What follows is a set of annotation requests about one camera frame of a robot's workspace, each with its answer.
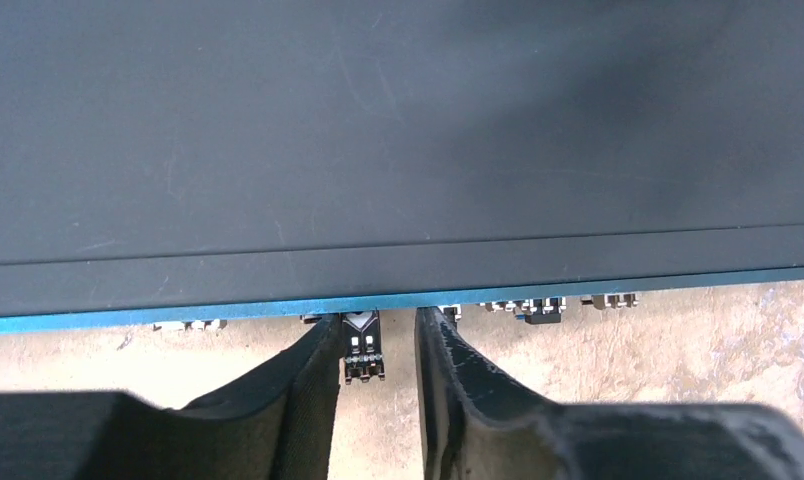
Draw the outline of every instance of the white component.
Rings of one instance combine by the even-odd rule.
[[[534,299],[523,300],[523,304],[520,306],[520,309],[529,314],[537,313],[537,304],[535,303]]]
[[[299,315],[299,320],[301,320],[302,323],[316,323],[320,318],[322,318],[322,315],[318,315],[315,313],[310,313],[308,315]]]
[[[610,308],[623,308],[626,306],[626,302],[625,300],[623,300],[623,296],[619,294],[606,295],[605,304]]]
[[[157,322],[154,325],[155,330],[169,330],[169,331],[181,331],[186,330],[187,325],[184,322]]]
[[[443,312],[443,314],[447,315],[447,316],[449,316],[449,314],[451,313],[452,317],[453,317],[452,319],[455,320],[456,322],[461,319],[461,304],[460,303],[455,303],[455,304],[452,304],[452,305],[438,305],[437,309],[440,310],[441,312]]]
[[[367,322],[372,318],[373,312],[347,313],[346,321],[359,330],[363,330]]]

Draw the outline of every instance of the blue edge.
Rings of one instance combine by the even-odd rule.
[[[426,293],[399,293],[312,300],[282,300],[224,305],[26,315],[0,317],[0,334],[146,325],[169,321],[239,320],[303,315],[309,313],[388,310],[433,305],[475,304],[526,298],[573,297],[603,293],[642,292],[671,288],[710,287],[803,279],[804,268],[784,268]]]

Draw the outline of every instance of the scratch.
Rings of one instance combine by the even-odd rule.
[[[355,99],[355,103],[357,103],[365,112],[372,114],[373,112],[370,110],[369,106],[361,100],[361,97],[358,95],[358,92],[355,91],[355,85],[352,83],[352,76],[349,75],[349,68],[346,66],[346,60],[343,59],[343,52],[340,51],[340,44],[336,45],[337,47],[337,63],[340,64],[340,70],[343,71],[343,78],[346,79],[346,85],[349,86],[349,93],[352,94],[352,98]]]
[[[281,242],[281,245],[284,245],[287,242],[284,240],[284,232],[281,230],[281,223],[279,223],[279,221],[276,220],[275,226],[276,228],[278,228],[278,241]]]
[[[317,207],[311,209],[311,235],[317,238]]]
[[[551,174],[565,174],[565,175],[582,175],[586,177],[596,177],[596,178],[603,178],[607,180],[627,180],[627,181],[635,181],[635,182],[646,182],[646,183],[658,183],[662,185],[677,185],[677,186],[687,186],[687,187],[711,187],[711,188],[720,188],[721,186],[716,183],[709,183],[709,182],[700,182],[700,181],[678,181],[678,180],[670,180],[667,178],[658,178],[658,177],[648,177],[644,175],[633,175],[627,172],[599,172],[593,170],[579,170],[573,168],[541,168],[536,170],[516,170],[516,169],[500,169],[494,172],[497,175],[510,175],[514,176],[518,173],[522,173],[524,175],[551,175]]]
[[[337,56],[336,50],[332,48],[331,51],[328,52],[328,54],[325,57],[317,60],[317,68],[319,70],[327,69],[334,62],[334,57],[336,56]]]
[[[373,221],[373,228],[379,231],[378,220],[376,219],[375,209],[373,209],[373,201],[367,199],[367,210],[370,212],[370,219]]]
[[[81,247],[76,252],[83,253],[89,252],[90,250],[97,250],[99,248],[110,247],[111,245],[122,245],[122,242],[117,242],[116,240],[110,240],[108,242],[96,243],[87,247]]]
[[[167,282],[169,282],[169,275],[167,275],[166,278],[164,278],[164,283],[161,284],[161,288],[159,288],[158,291],[155,292],[154,294],[155,297],[159,296],[161,292],[163,292],[163,289],[164,287],[166,287]]]
[[[181,146],[181,141],[178,135],[178,124],[175,125],[172,132],[172,150],[170,152],[170,156],[167,159],[164,168],[166,169],[166,192],[174,197],[176,200],[181,200],[184,197],[183,192],[176,192],[173,190],[172,187],[172,172],[175,168],[176,162],[178,162],[179,154],[184,154],[184,148]]]
[[[384,138],[381,139],[381,150],[384,153],[385,163],[387,163],[387,173],[395,175],[396,163],[393,161],[393,157],[390,155],[390,149],[387,148],[387,141]]]
[[[290,270],[290,277],[293,278],[293,283],[299,288],[300,294],[304,291],[302,282],[299,281],[299,275],[296,274],[296,268],[293,266],[293,257],[290,252],[284,252],[284,258],[287,259],[287,269]]]
[[[199,272],[202,270],[202,267],[205,266],[204,260],[199,260],[198,265],[196,265],[196,275],[199,275]]]
[[[407,223],[419,227],[419,224],[412,221],[411,218],[408,215],[406,215],[401,208],[396,207],[396,213],[398,213],[399,216],[402,217]],[[426,240],[431,240],[431,234],[429,234],[428,231],[426,231],[426,229],[420,227],[419,230],[423,232],[423,235],[425,236]]]
[[[384,89],[384,95],[390,103],[390,110],[393,112],[393,117],[396,118],[399,123],[405,125],[405,121],[402,120],[402,115],[399,115],[399,109],[396,105],[396,96],[393,95],[393,89],[390,88],[390,83],[387,81],[387,77],[384,76],[384,71],[381,69],[381,62],[376,62],[376,68],[378,69],[378,76],[381,79],[381,87]]]

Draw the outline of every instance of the gray surface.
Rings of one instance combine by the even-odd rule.
[[[804,266],[804,1],[537,3],[0,2],[0,315]]]

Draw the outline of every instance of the concrete floor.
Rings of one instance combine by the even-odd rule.
[[[761,402],[804,430],[804,282],[641,300],[609,312],[570,305],[562,324],[538,327],[467,307],[459,329],[511,375],[560,402]],[[330,478],[422,478],[412,320],[412,311],[384,313],[386,382],[341,390]],[[290,318],[232,322],[220,332],[0,336],[0,391],[126,389],[181,407],[307,328]]]

